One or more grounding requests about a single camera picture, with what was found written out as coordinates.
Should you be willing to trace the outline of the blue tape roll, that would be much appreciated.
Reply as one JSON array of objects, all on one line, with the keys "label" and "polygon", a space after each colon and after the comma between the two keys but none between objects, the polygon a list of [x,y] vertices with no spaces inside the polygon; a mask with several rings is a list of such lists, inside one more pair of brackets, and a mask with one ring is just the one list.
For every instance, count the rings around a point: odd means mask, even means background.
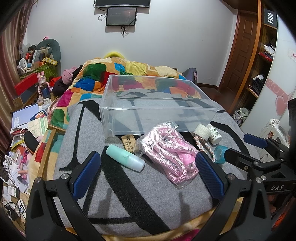
[{"label": "blue tape roll", "polygon": [[228,147],[218,145],[214,150],[214,155],[215,155],[214,162],[217,164],[224,164],[226,162],[226,160],[224,158],[224,154],[227,150],[228,150]]}]

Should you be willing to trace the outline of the brown wooden door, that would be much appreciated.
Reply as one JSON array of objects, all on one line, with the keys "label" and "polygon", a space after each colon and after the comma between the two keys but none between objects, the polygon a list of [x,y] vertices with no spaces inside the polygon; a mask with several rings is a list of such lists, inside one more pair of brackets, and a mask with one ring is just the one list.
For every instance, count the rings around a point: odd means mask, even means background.
[{"label": "brown wooden door", "polygon": [[251,53],[257,29],[257,15],[239,12],[238,28],[233,43],[230,62],[221,84],[221,92],[236,94],[241,86]]}]

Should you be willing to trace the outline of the wall mounted black monitor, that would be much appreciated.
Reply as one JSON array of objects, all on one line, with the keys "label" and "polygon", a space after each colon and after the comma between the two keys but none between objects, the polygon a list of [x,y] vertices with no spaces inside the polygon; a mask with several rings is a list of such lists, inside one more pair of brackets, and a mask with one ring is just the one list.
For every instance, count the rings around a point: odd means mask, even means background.
[{"label": "wall mounted black monitor", "polygon": [[106,26],[134,26],[137,18],[137,8],[108,8]]}]

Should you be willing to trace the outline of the white pill bottle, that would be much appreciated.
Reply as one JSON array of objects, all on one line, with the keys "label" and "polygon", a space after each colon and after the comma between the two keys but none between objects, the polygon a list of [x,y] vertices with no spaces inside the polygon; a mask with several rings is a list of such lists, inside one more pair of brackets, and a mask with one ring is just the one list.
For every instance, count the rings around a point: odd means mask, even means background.
[{"label": "white pill bottle", "polygon": [[210,130],[209,141],[214,146],[218,145],[222,140],[222,136],[211,124],[206,125],[206,127]]}]

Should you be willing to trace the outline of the mint green bottle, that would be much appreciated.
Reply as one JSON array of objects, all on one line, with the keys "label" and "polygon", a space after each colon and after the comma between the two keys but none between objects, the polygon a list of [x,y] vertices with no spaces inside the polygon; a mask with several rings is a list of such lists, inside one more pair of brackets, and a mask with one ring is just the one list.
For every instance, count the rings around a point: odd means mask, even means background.
[{"label": "mint green bottle", "polygon": [[115,145],[109,145],[106,154],[123,166],[137,172],[141,172],[145,165],[143,159]]}]

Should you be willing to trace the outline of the pink knit hat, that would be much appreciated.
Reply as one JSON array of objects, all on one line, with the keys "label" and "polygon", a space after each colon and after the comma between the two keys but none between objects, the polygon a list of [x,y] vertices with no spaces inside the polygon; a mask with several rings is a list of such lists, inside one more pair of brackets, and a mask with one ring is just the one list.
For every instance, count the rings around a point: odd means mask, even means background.
[{"label": "pink knit hat", "polygon": [[65,69],[62,73],[62,81],[65,85],[71,85],[75,79],[77,67],[72,67],[70,69]]}]

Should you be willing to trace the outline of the grey green cushion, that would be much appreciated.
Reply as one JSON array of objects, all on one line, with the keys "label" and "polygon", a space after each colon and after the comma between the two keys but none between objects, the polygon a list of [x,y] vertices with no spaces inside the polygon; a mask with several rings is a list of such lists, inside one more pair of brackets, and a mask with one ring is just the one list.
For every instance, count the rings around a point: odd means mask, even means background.
[{"label": "grey green cushion", "polygon": [[45,56],[57,62],[60,66],[61,50],[60,45],[55,39],[46,39],[37,44],[38,50],[44,50]]}]

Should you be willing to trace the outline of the white blue booklet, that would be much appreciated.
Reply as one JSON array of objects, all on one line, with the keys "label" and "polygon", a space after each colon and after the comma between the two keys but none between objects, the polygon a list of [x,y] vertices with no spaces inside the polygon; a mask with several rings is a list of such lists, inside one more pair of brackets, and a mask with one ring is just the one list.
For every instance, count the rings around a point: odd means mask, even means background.
[{"label": "white blue booklet", "polygon": [[30,105],[15,111],[12,115],[10,134],[12,134],[17,129],[26,128],[28,126],[28,122],[30,122],[30,118],[38,112],[38,104]]}]

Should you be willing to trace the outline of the pink rabbit toy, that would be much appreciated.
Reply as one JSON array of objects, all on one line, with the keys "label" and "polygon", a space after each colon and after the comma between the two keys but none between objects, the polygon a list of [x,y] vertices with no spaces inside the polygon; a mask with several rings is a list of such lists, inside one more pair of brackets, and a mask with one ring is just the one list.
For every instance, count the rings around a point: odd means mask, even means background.
[{"label": "pink rabbit toy", "polygon": [[38,93],[44,98],[51,98],[51,86],[45,77],[44,71],[37,73],[38,77]]}]

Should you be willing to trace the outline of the red box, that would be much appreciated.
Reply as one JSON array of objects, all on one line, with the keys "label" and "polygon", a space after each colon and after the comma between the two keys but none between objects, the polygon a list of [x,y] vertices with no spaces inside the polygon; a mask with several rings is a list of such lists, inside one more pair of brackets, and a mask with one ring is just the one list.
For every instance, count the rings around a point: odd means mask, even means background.
[{"label": "red box", "polygon": [[37,73],[32,73],[15,85],[16,95],[21,95],[25,90],[38,82]]}]

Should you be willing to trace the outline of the white gauze roll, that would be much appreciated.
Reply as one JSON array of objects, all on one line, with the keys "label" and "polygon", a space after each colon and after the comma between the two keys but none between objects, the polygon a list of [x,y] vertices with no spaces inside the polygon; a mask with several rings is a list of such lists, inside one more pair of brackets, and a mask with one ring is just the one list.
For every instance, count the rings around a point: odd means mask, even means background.
[{"label": "white gauze roll", "polygon": [[210,137],[210,134],[211,134],[211,131],[204,125],[202,124],[199,124],[194,132],[193,132],[196,136],[198,136],[199,138],[205,140],[205,141],[208,141],[209,137]]}]

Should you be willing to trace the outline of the striped curtain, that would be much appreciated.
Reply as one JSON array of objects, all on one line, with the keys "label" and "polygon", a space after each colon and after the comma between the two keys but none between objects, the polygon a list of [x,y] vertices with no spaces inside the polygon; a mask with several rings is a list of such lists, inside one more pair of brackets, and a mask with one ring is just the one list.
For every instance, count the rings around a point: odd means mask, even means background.
[{"label": "striped curtain", "polygon": [[1,151],[8,149],[11,137],[11,109],[20,81],[16,69],[19,47],[23,44],[29,16],[35,1],[1,1]]}]

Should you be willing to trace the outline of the wooden shelf unit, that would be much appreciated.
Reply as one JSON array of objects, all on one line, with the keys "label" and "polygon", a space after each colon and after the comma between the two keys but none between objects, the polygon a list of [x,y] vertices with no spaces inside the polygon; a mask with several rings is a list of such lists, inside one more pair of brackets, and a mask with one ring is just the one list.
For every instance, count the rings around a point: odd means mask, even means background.
[{"label": "wooden shelf unit", "polygon": [[240,108],[251,110],[258,100],[273,63],[272,50],[278,37],[278,16],[267,1],[239,1],[239,15],[255,14],[257,19],[254,45],[242,83],[234,96],[228,112]]}]

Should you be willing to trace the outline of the purple grey backpack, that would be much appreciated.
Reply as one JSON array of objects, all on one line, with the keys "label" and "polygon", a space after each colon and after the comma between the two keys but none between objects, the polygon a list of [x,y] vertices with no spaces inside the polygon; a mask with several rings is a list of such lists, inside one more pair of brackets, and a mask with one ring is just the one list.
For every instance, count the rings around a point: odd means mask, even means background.
[{"label": "purple grey backpack", "polygon": [[182,73],[182,75],[187,79],[192,81],[195,85],[198,83],[198,74],[196,68],[189,68]]}]

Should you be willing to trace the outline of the clear plastic storage box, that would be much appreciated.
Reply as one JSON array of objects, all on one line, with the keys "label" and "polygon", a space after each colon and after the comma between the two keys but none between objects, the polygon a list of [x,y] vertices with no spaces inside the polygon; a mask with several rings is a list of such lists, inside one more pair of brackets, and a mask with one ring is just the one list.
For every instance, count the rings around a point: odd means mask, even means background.
[{"label": "clear plastic storage box", "polygon": [[218,110],[190,80],[134,75],[110,75],[99,105],[106,138],[143,135],[167,121],[175,122],[179,132],[193,132]]}]

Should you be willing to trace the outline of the colourful patchwork quilt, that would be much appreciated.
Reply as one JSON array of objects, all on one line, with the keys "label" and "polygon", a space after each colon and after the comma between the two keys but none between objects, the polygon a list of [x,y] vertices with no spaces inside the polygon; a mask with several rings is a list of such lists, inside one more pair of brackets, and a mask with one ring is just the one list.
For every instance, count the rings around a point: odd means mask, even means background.
[{"label": "colourful patchwork quilt", "polygon": [[177,84],[176,79],[184,79],[177,70],[168,66],[153,67],[147,63],[128,61],[119,57],[95,58],[74,68],[69,77],[57,78],[53,95],[57,97],[47,109],[49,124],[67,129],[70,121],[68,108],[82,100],[101,98],[110,75],[150,76],[151,80],[131,81],[119,85],[119,90],[130,87],[161,90],[175,97],[201,99],[201,91],[188,84]]}]

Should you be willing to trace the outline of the white suitcase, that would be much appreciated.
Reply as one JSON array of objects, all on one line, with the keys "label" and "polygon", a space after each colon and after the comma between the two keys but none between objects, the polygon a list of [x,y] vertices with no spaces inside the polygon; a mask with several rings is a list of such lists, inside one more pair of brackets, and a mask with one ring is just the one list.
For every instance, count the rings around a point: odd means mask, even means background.
[{"label": "white suitcase", "polygon": [[[272,138],[279,143],[289,147],[287,132],[281,127],[278,119],[270,119],[268,123],[261,129],[259,137],[261,138]],[[273,161],[274,158],[267,153],[266,150],[255,147],[259,154],[260,162],[266,163]]]}]

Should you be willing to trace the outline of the grey black blanket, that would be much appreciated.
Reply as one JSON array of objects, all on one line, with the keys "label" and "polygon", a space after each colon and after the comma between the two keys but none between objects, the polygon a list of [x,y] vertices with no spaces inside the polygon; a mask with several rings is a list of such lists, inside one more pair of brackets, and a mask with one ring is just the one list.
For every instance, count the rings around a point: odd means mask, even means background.
[{"label": "grey black blanket", "polygon": [[92,151],[101,166],[78,203],[99,233],[122,237],[158,235],[209,211],[214,203],[202,179],[177,188],[146,160],[135,172],[106,154],[109,145],[122,147],[120,137],[106,138],[99,114],[100,98],[71,105],[69,121],[57,157],[54,178],[71,173]]}]

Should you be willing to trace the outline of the white shoes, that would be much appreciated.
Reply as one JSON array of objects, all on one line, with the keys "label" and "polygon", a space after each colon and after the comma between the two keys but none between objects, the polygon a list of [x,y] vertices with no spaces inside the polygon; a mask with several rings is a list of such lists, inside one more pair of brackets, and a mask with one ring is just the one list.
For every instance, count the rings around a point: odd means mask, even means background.
[{"label": "white shoes", "polygon": [[240,108],[234,112],[232,117],[234,121],[236,121],[236,123],[241,126],[247,119],[249,113],[250,111],[247,108]]}]

